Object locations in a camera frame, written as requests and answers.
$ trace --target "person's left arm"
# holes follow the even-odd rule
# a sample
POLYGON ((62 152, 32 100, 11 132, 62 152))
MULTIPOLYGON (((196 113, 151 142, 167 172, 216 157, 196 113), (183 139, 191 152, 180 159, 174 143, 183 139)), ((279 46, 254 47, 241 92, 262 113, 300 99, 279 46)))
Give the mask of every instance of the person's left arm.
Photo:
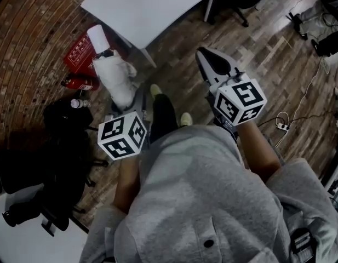
POLYGON ((113 261, 114 234, 129 212, 130 206, 140 190, 138 156, 121 161, 118 185, 111 205, 101 207, 90 227, 79 263, 101 263, 113 261))

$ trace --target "shirt sleeve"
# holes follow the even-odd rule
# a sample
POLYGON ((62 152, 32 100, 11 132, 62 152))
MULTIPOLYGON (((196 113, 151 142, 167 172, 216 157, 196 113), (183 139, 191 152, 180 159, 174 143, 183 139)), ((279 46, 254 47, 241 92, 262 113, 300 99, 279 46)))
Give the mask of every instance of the shirt sleeve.
MULTIPOLYGON (((287 210, 301 211, 304 223, 317 241, 318 261, 335 262, 338 258, 338 213, 306 160, 300 158, 286 164, 270 177, 266 186, 280 200, 284 215, 287 210)), ((291 224, 287 219, 285 222, 289 229, 291 224)))
POLYGON ((79 263, 101 263, 114 256, 114 234, 126 214, 114 207, 100 208, 92 222, 79 263))

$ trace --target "power outlet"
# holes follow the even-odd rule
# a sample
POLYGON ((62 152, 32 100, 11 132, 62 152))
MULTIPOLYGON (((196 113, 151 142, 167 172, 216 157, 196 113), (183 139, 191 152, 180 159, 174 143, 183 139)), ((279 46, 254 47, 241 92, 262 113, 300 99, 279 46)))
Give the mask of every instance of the power outlet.
POLYGON ((285 124, 278 123, 277 128, 281 130, 285 130, 286 132, 289 130, 289 126, 285 124))

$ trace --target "fire extinguisher label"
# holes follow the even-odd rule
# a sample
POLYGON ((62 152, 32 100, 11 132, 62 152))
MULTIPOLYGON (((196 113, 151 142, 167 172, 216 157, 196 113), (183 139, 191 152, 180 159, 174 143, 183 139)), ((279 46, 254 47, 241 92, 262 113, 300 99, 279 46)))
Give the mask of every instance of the fire extinguisher label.
POLYGON ((92 86, 91 85, 81 85, 79 87, 79 90, 91 90, 92 86))

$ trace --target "fire extinguisher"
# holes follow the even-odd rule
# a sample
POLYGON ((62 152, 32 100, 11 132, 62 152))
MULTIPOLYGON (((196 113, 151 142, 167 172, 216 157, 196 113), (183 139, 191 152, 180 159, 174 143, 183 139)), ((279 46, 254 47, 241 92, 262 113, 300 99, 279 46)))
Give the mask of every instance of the fire extinguisher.
POLYGON ((98 78, 87 75, 69 74, 60 84, 68 89, 76 90, 97 90, 99 88, 98 78))

